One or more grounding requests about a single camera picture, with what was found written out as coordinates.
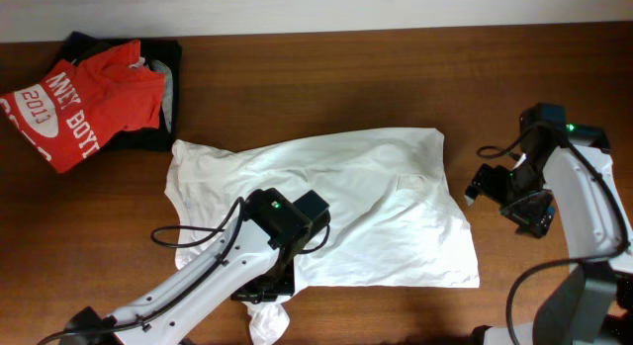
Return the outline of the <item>white printed t-shirt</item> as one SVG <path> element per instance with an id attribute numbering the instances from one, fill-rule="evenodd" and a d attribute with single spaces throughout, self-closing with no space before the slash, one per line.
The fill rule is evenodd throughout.
<path id="1" fill-rule="evenodd" d="M 183 140 L 172 147 L 165 193 L 184 230 L 185 266 L 211 243 L 238 197 L 274 188 L 287 199 L 317 192 L 328 234 L 295 260 L 296 286 L 475 288 L 471 227 L 449 193 L 437 129 L 366 129 L 231 152 Z"/>

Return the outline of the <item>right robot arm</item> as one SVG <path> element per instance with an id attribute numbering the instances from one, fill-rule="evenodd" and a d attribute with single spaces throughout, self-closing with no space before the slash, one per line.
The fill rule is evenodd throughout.
<path id="1" fill-rule="evenodd" d="M 629 344 L 632 341 L 632 226 L 615 186 L 603 129 L 572 124 L 563 107 L 539 103 L 519 118 L 520 135 L 506 148 L 482 146 L 486 161 L 503 156 L 513 168 L 484 163 L 465 191 L 486 197 L 517 233 L 541 238 L 561 220 L 568 255 L 523 272 L 505 302 L 505 325 L 475 328 L 475 344 Z M 514 322 L 518 288 L 538 272 L 570 273 L 533 320 Z"/>

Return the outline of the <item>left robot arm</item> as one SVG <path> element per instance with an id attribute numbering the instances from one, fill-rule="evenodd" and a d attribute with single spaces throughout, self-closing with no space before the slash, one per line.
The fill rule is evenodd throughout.
<path id="1" fill-rule="evenodd" d="M 328 203 L 309 190 L 287 200 L 274 188 L 240 198 L 215 241 L 141 298 L 100 317 L 86 307 L 44 342 L 184 344 L 188 333 L 225 300 L 259 304 L 295 292 L 294 259 L 329 233 Z"/>

